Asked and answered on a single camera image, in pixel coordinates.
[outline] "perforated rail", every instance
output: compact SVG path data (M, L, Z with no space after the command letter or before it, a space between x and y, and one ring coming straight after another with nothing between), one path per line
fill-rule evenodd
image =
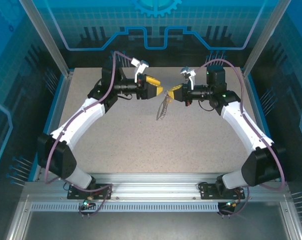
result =
M34 202L32 212L77 212L79 202ZM93 212L96 206L84 212ZM106 202L101 212L218 212L217 202Z

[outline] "speckled work surface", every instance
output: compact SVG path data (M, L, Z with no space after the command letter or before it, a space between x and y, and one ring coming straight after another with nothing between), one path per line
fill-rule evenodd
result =
M164 90L182 83L180 67L151 67L146 73L162 82ZM128 78L133 68L126 68ZM228 89L240 95L240 84L225 68ZM101 78L100 68L76 68L60 125L79 109ZM206 70L196 76L206 84ZM197 101L189 107L173 101L163 120L156 113L164 93L150 99L119 99L98 119L74 148L79 166L89 173L222 173L238 169L247 159L239 137L215 111L202 110ZM202 105L209 109L208 102ZM245 90L244 106L254 118Z

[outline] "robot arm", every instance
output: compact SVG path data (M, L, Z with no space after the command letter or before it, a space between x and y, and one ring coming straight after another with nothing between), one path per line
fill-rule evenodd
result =
M158 80L143 74L145 68L148 67L146 62L133 58L132 64L136 66L134 78L126 78L117 62L114 84L110 94L101 103L88 108L101 99L110 86L113 66L109 62L102 68L102 79L90 91L88 98L80 109L50 135L42 133L38 138L38 164L41 167L46 167L49 152L54 142L60 136L65 125L68 124L67 131L63 132L53 152L49 171L82 189L90 189L91 184L95 183L95 179L77 166L76 159L72 153L78 140L97 119L106 114L115 104L118 100L118 94L126 96L134 94L137 99L145 100L159 95L163 90Z
M181 74L188 79L187 83L177 85L168 91L168 95L186 106L193 100L209 100L210 105L234 129L241 139L248 154L248 159L241 169L218 177L216 185L223 190L231 190L243 186L256 186L280 177L277 164L264 139L274 150L279 159L285 154L285 149L274 144L249 117L245 109L241 112L240 98L235 92L227 90L225 71L222 66L211 65L207 68L207 85L194 85L194 70L188 67L182 69ZM262 136L259 137L252 127Z

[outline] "gear logo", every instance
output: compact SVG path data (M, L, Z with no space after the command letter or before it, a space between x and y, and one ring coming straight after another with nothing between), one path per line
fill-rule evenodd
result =
M18 0L0 0L0 13L9 24L13 24L19 19L20 12Z
M171 10L177 9L177 4L181 4L181 0L132 0L136 10L140 10L142 14L155 18L164 14L171 14Z

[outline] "metal base plate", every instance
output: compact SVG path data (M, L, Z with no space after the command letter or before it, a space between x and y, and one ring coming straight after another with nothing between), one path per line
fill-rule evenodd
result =
M201 193L201 199L202 200L225 200L225 199L233 199L236 200L239 198L239 196L234 191L228 191L224 193L224 197L221 197L215 183L207 183L202 182L198 185L198 188ZM244 191L240 194L241 199L245 199Z
M95 184L95 189L99 189L99 188L102 188L104 186L106 186L107 184L100 184L100 183L96 183ZM95 200L103 200L105 199L105 196L107 194L107 188L100 191L100 192L97 192L95 195L94 195L94 199ZM76 189L75 187L73 186L69 186L69 191L68 191L68 194L67 194L67 199L74 199L74 200L85 200L87 199L88 196L90 196L91 193L88 193L88 192L83 192L83 191L79 191L78 189ZM109 196L107 196L106 198L107 200L108 199L111 199L111 193L109 194Z

